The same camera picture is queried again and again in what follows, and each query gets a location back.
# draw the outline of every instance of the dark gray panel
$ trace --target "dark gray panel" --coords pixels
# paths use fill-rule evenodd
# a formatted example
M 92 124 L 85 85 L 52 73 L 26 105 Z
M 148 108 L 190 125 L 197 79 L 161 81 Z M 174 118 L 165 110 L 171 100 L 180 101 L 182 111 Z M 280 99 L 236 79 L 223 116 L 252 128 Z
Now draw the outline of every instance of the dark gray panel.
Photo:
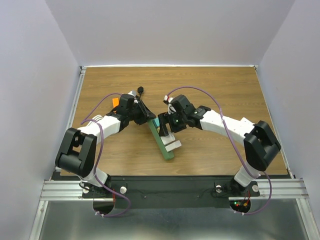
M 252 205 L 259 208 L 262 201 Z M 272 200 L 261 213 L 221 208 L 132 209 L 95 216 L 92 202 L 50 202 L 41 240 L 307 240 L 295 199 Z

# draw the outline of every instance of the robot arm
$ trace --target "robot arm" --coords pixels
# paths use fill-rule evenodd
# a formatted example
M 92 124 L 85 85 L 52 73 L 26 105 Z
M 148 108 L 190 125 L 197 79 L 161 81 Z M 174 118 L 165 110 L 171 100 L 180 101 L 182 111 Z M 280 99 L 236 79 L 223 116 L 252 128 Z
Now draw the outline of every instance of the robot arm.
M 56 156 L 55 165 L 78 175 L 82 180 L 92 185 L 102 187 L 94 175 L 96 146 L 101 141 L 99 125 L 102 127 L 103 138 L 106 139 L 122 131 L 130 121 L 142 125 L 155 117 L 134 91 L 129 94 L 122 94 L 119 105 L 97 123 L 91 122 L 78 129 L 67 129 Z M 107 173 L 98 168 L 96 169 L 96 175 L 102 183 L 106 183 L 109 178 Z
M 214 110 L 206 106 L 195 108 L 184 95 L 179 95 L 164 102 L 168 104 L 169 109 L 168 112 L 161 113 L 158 116 L 160 136 L 169 134 L 166 124 L 169 124 L 173 133 L 186 129 L 188 125 L 192 128 L 195 127 L 227 136 L 221 115 Z M 238 121 L 226 116 L 223 117 L 223 120 L 232 138 L 242 144 L 245 149 L 247 160 L 245 165 L 251 175 L 242 166 L 231 183 L 237 191 L 243 191 L 252 180 L 259 176 L 260 172 L 267 169 L 280 151 L 281 146 L 270 126 L 264 121 L 253 124 L 246 118 Z

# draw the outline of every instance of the white metal frame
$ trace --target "white metal frame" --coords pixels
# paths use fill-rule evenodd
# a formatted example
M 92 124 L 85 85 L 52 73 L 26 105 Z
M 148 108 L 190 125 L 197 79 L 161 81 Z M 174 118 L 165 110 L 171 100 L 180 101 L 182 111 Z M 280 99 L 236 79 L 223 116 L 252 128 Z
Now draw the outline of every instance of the white metal frame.
M 253 67 L 257 70 L 255 65 L 161 65 L 161 64 L 151 64 L 151 65 L 103 65 L 103 66 L 89 66 L 89 67 Z M 86 74 L 86 66 L 81 67 L 81 72 L 79 76 L 79 81 L 74 96 L 72 110 L 67 123 L 67 129 L 72 126 L 76 108 L 83 85 L 83 81 Z M 277 128 L 274 126 L 275 134 L 279 139 L 279 134 Z M 287 170 L 291 176 L 291 179 L 272 179 L 272 199 L 296 199 L 297 205 L 301 214 L 301 218 L 310 240 L 320 240 L 320 233 L 314 219 L 313 213 L 309 205 L 309 195 L 306 186 L 302 179 L 294 179 L 293 174 L 289 168 L 289 164 L 283 150 L 281 151 L 284 163 Z M 269 182 L 266 179 L 256 179 L 260 196 L 252 197 L 252 199 L 267 199 L 270 193 Z M 79 187 L 80 181 L 45 181 L 43 183 L 43 188 L 40 195 L 40 201 L 33 222 L 33 227 L 31 230 L 29 240 L 39 240 L 41 229 L 44 224 L 46 211 L 49 201 L 92 201 L 90 198 L 82 198 L 83 190 Z M 238 200 L 237 197 L 230 197 L 230 200 Z M 95 198 L 95 201 L 112 201 L 111 198 Z

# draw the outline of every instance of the wooden table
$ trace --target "wooden table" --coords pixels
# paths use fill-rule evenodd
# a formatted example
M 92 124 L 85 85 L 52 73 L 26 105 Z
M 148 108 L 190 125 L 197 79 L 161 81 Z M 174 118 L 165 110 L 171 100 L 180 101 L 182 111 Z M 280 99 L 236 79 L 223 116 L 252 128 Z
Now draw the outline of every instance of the wooden table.
M 271 119 L 253 67 L 95 67 L 87 68 L 82 85 L 73 127 L 109 93 L 128 93 L 144 87 L 142 100 L 154 113 L 167 111 L 162 102 L 170 90 L 192 85 L 216 97 L 225 116 L 242 117 L 257 123 Z M 217 111 L 215 103 L 203 93 L 182 89 L 195 107 L 204 105 Z M 112 109 L 112 99 L 92 114 L 104 116 Z M 241 166 L 229 139 L 213 132 L 188 128 L 175 134 L 182 146 L 174 150 L 174 159 L 166 161 L 147 124 L 130 122 L 122 132 L 108 137 L 99 168 L 110 175 L 234 175 Z M 238 144 L 245 159 L 245 151 Z M 269 166 L 269 174 L 287 174 L 279 154 Z M 62 171 L 61 175 L 70 173 Z

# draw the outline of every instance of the gray wall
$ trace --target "gray wall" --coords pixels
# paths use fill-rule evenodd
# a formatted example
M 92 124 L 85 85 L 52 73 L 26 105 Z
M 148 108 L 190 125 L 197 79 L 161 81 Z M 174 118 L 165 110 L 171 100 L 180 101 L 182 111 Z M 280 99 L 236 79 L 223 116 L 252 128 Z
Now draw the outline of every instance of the gray wall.
M 296 0 L 258 67 L 289 166 L 320 226 L 320 1 Z
M 29 238 L 79 71 L 44 0 L 0 7 L 0 239 Z
M 294 0 L 46 0 L 81 65 L 258 64 Z

